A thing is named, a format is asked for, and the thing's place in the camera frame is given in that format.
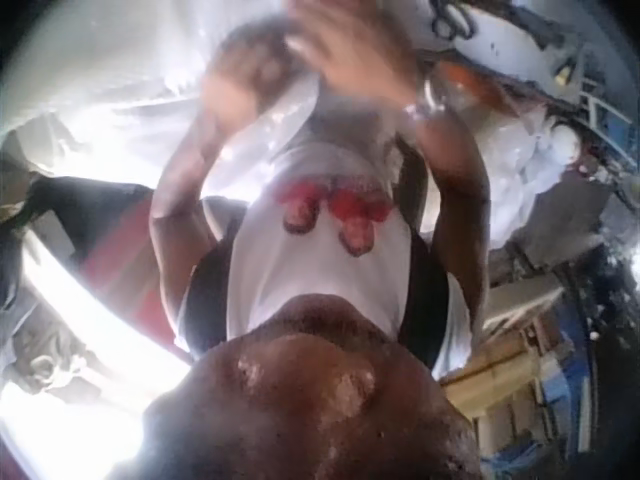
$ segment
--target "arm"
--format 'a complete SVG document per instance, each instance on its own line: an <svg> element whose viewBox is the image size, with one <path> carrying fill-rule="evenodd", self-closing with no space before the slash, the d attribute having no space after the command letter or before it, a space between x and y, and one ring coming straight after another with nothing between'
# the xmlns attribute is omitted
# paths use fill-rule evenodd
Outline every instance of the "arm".
<svg viewBox="0 0 640 480"><path fill-rule="evenodd" d="M216 245L200 203L202 186L227 139L250 125L286 84L290 61L281 45L270 32L252 32L224 47L205 76L202 112L153 196L151 239L174 329L191 274Z"/></svg>
<svg viewBox="0 0 640 480"><path fill-rule="evenodd" d="M401 111L419 102L423 80L410 43L375 9L294 2L302 34L289 47L343 93ZM473 330L486 292L489 185L477 146L452 112L415 125L422 153L442 193L434 250L460 283Z"/></svg>

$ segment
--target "wristwatch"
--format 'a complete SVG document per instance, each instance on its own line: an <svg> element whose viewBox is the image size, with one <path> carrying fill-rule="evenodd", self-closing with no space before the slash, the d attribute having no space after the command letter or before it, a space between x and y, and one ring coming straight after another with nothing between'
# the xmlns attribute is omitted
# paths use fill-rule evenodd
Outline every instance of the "wristwatch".
<svg viewBox="0 0 640 480"><path fill-rule="evenodd" d="M447 95L440 80L434 75L428 76L419 101L407 105L403 110L414 122L431 120L444 113L447 110Z"/></svg>

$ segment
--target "hand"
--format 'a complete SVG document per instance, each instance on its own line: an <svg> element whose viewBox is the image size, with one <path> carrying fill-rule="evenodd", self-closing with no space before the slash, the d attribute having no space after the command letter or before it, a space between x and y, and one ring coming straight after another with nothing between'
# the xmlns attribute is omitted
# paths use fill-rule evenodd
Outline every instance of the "hand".
<svg viewBox="0 0 640 480"><path fill-rule="evenodd" d="M403 108L418 99L416 60L409 41L371 5L294 1L303 33L286 42L336 90Z"/></svg>
<svg viewBox="0 0 640 480"><path fill-rule="evenodd" d="M204 112L225 138L253 123L290 79L291 56L282 35L242 31L228 41L207 72Z"/></svg>

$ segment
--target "white cloth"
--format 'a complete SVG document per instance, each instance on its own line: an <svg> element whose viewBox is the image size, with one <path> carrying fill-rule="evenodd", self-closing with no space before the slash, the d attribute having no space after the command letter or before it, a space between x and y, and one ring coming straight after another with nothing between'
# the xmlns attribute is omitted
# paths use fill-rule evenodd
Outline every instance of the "white cloth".
<svg viewBox="0 0 640 480"><path fill-rule="evenodd" d="M311 143L277 161L276 183L322 176L362 178L382 189L384 178L354 152ZM285 206L269 191L251 206L234 243L227 303L229 340L256 329L289 300L307 294L347 300L390 338L397 338L407 302L411 232L393 208L374 223L375 244L355 258L339 240L341 222L321 202L315 228L293 235L283 227ZM461 368L471 352L468 310L458 282L449 275L449 310L442 349L432 371L440 379Z"/></svg>

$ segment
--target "man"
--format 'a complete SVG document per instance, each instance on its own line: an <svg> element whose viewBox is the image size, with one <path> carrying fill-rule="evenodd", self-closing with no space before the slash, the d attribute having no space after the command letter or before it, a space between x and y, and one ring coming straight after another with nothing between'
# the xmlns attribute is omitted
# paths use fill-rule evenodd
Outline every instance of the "man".
<svg viewBox="0 0 640 480"><path fill-rule="evenodd" d="M151 218L165 307L197 362L147 411L124 477L481 478L471 427L436 379L464 365L480 324L486 172L456 116L419 93L407 42L374 9L333 3L297 2L294 36L235 39L207 75ZM280 92L285 43L336 91L411 123L442 192L430 247L379 163L333 142L330 117L312 118L242 223L213 238L202 184Z"/></svg>

